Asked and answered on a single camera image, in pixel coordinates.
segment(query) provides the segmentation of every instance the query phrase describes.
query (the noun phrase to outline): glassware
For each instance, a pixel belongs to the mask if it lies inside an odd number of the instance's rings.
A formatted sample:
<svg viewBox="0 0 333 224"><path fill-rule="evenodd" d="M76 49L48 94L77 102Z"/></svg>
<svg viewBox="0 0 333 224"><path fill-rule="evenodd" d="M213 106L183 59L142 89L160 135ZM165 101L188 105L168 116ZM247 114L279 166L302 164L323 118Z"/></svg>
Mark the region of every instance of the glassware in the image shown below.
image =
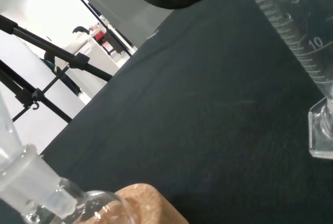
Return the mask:
<svg viewBox="0 0 333 224"><path fill-rule="evenodd" d="M309 148L333 159L333 0L255 0L325 98L309 112Z"/></svg>
<svg viewBox="0 0 333 224"><path fill-rule="evenodd" d="M22 146L0 94L0 198L28 224L136 224L131 205L104 191L82 192Z"/></svg>
<svg viewBox="0 0 333 224"><path fill-rule="evenodd" d="M75 212L64 219L44 206L29 202L29 213L22 215L27 224L136 224L138 217L127 201L104 191L83 192L71 181L63 178L59 187L77 201Z"/></svg>

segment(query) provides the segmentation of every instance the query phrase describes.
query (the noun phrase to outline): tripod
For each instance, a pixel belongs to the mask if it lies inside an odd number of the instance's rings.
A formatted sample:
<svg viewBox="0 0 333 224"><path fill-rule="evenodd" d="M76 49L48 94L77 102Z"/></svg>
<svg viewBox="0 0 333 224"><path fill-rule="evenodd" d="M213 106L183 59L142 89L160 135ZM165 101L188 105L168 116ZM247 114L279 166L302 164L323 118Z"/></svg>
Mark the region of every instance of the tripod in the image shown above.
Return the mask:
<svg viewBox="0 0 333 224"><path fill-rule="evenodd" d="M68 63L68 65L43 90L40 90L38 88L34 88L13 69L0 60L0 81L15 94L15 97L23 104L24 107L24 109L12 119L13 122L26 113L33 105L36 105L33 110L37 110L40 107L39 102L42 102L60 118L69 123L72 119L45 97L45 93L66 73L69 68L87 71L105 81L109 81L112 78L110 74L90 65L88 63L90 58L86 55L79 53L75 56L27 31L26 29L19 27L17 23L1 15L0 30L8 34L13 34L45 51L49 51Z"/></svg>

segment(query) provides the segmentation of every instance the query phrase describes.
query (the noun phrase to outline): black mat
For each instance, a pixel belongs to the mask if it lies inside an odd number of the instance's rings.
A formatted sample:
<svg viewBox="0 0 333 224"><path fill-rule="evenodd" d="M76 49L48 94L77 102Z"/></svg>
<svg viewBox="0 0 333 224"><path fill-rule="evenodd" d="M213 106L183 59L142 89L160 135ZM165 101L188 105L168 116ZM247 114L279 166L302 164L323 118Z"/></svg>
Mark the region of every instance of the black mat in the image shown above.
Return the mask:
<svg viewBox="0 0 333 224"><path fill-rule="evenodd" d="M149 183L193 224L332 223L333 162L308 152L321 97L252 0L204 0L160 26L45 160L84 190Z"/></svg>

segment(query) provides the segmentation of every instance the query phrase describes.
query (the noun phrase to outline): hook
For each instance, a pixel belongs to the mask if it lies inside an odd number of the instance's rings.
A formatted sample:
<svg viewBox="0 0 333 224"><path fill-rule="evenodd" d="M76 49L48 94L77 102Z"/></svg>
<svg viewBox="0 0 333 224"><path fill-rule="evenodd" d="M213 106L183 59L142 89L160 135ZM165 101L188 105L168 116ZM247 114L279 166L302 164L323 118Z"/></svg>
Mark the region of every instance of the hook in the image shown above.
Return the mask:
<svg viewBox="0 0 333 224"><path fill-rule="evenodd" d="M34 102L33 104L35 104L35 105L36 105L36 107L35 107L35 108L32 108L33 110L38 110L38 109L40 108L40 104L39 104L39 103L37 103L37 102Z"/></svg>

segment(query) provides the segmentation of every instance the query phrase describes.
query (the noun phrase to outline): number 10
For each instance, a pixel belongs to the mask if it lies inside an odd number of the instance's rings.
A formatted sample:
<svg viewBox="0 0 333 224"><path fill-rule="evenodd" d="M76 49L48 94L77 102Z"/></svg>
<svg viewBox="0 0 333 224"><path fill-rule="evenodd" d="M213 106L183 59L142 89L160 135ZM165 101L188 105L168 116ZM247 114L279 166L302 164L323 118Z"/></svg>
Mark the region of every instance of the number 10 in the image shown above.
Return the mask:
<svg viewBox="0 0 333 224"><path fill-rule="evenodd" d="M312 40L309 41L309 45L314 50L316 50L318 47L322 47L323 46L323 41L319 37L314 37L313 41Z"/></svg>

